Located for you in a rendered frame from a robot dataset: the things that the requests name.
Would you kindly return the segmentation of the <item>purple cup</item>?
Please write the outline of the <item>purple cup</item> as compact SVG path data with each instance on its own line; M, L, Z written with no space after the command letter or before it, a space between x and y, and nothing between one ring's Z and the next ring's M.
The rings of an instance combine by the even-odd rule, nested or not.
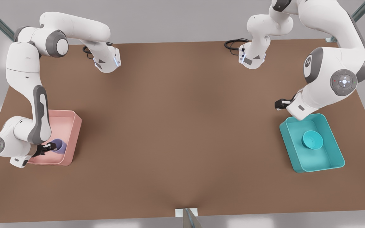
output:
M66 151L66 147L67 147L67 144L61 140L61 139L53 139L51 141L51 143L54 143L55 144L55 149L52 150L53 152L57 153L57 154L65 154L65 151Z

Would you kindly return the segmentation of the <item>pink box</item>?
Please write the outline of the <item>pink box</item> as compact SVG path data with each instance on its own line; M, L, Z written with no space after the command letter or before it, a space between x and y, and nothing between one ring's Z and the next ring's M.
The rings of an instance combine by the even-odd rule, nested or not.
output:
M28 164L68 166L72 163L82 120L72 110L49 110L51 137L43 145L55 139L62 140L66 145L64 154L48 151L45 155L33 157Z

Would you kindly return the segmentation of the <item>teal bowl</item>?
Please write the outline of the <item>teal bowl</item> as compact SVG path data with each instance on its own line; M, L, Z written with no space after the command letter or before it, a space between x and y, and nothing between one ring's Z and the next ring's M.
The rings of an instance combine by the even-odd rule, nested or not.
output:
M308 149L317 150L323 147L323 138L317 131L306 131L301 141L303 146Z

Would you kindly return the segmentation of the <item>teal box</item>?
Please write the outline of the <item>teal box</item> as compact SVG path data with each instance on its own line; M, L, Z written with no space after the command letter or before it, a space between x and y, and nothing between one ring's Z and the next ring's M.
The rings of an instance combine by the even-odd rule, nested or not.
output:
M323 114L311 114L302 121L294 117L279 126L293 170L297 173L341 168L345 160ZM317 150L303 146L301 138L306 131L317 131L323 138L323 147Z

